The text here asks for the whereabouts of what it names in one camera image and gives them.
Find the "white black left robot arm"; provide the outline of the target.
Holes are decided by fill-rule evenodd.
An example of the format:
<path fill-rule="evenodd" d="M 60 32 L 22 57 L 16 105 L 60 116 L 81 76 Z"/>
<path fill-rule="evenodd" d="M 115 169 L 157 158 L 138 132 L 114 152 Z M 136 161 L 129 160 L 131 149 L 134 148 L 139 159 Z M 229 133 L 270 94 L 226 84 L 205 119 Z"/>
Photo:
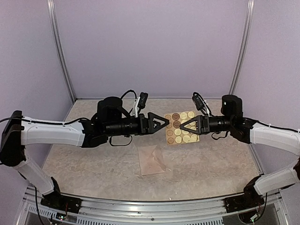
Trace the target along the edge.
<path fill-rule="evenodd" d="M 16 169 L 33 184 L 44 197 L 60 197 L 54 178 L 25 154 L 25 147 L 32 144 L 61 144 L 81 148 L 95 148 L 111 141 L 113 136 L 132 137 L 151 135 L 169 125 L 169 120 L 154 113 L 140 113 L 145 108 L 146 93 L 135 100 L 133 113 L 123 107 L 120 97 L 107 97 L 97 104 L 97 112 L 91 119 L 78 118 L 69 122 L 36 120 L 24 117 L 22 111 L 14 111 L 1 137 L 0 161 Z"/>

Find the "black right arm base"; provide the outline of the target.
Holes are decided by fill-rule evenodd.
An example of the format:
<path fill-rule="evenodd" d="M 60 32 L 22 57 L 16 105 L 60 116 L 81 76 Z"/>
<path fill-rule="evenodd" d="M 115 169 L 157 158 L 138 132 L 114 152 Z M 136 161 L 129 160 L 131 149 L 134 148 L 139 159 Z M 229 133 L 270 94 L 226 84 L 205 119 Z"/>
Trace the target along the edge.
<path fill-rule="evenodd" d="M 265 204 L 262 195 L 259 195 L 254 188 L 255 182 L 261 175 L 254 177 L 244 188 L 243 194 L 234 197 L 227 197 L 224 199 L 225 209 L 227 213 L 241 211 L 257 207 Z"/>

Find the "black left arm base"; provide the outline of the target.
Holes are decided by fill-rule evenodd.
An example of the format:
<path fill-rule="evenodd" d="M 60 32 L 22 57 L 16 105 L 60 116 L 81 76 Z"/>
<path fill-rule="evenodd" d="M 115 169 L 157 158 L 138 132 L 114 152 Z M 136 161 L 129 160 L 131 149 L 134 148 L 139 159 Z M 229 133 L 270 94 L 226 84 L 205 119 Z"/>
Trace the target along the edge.
<path fill-rule="evenodd" d="M 42 195 L 41 205 L 64 212 L 79 213 L 82 199 L 63 195 L 57 181 L 51 177 L 54 188 L 50 194 Z"/>

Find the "pink envelope with flap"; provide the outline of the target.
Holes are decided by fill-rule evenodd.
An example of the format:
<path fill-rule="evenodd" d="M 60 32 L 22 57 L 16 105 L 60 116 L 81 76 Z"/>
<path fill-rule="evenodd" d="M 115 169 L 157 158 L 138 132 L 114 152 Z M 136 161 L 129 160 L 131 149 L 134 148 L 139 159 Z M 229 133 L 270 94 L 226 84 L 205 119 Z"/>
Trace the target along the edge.
<path fill-rule="evenodd" d="M 138 147 L 138 157 L 142 176 L 166 172 L 163 154 L 158 145 Z"/>

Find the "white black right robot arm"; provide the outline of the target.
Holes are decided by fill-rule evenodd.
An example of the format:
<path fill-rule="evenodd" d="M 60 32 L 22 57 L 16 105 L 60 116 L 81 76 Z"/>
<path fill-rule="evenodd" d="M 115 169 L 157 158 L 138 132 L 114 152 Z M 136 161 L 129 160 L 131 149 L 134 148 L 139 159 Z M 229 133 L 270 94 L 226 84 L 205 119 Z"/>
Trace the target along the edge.
<path fill-rule="evenodd" d="M 242 99 L 235 95 L 222 96 L 221 115 L 211 115 L 210 109 L 180 125 L 182 130 L 196 135 L 225 132 L 246 144 L 261 144 L 300 155 L 300 133 L 291 128 L 276 127 L 243 116 Z M 269 191 L 286 188 L 300 181 L 300 162 L 276 172 L 253 178 L 244 194 L 261 196 Z"/>

